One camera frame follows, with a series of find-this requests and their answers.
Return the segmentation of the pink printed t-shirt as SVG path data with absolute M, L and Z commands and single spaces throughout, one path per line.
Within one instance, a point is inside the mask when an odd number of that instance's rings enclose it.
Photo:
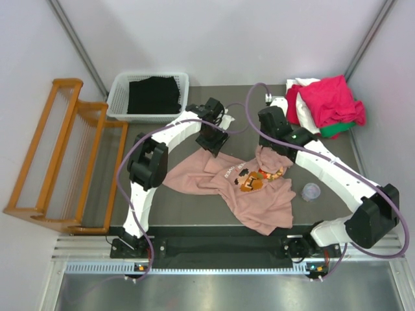
M 262 235 L 293 225 L 295 192 L 284 177 L 293 162 L 273 149 L 257 146 L 255 157 L 243 161 L 199 149 L 166 175 L 163 185 L 183 194 L 218 194 L 236 219 Z

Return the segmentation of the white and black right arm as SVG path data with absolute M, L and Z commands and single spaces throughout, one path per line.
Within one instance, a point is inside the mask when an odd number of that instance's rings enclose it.
M 269 106 L 258 113 L 259 143 L 288 157 L 328 186 L 351 211 L 348 217 L 319 222 L 303 239 L 303 250 L 315 257 L 332 244 L 353 242 L 370 249 L 399 223 L 399 191 L 369 181 L 335 157 L 310 131 L 292 129 L 283 110 Z

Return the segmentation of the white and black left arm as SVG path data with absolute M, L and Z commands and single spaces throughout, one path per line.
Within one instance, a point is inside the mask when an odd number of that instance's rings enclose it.
M 130 194 L 123 190 L 119 181 L 121 169 L 116 175 L 117 188 L 128 204 L 119 239 L 131 256 L 140 257 L 146 252 L 149 211 L 155 191 L 167 175 L 169 152 L 197 133 L 196 141 L 201 147 L 217 156 L 228 140 L 227 129 L 234 120 L 227 108 L 210 98 L 204 105 L 190 105 L 166 126 L 136 137 L 120 164 L 128 171 Z

